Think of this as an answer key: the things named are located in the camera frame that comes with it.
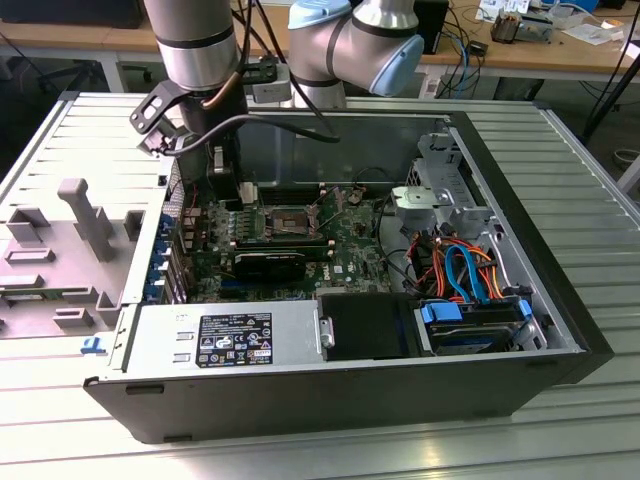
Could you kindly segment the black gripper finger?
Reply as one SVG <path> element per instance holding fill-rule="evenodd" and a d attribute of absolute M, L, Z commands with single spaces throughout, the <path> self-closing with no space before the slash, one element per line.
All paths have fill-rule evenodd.
<path fill-rule="evenodd" d="M 239 184 L 231 169 L 211 170 L 207 180 L 218 201 L 239 201 Z"/>

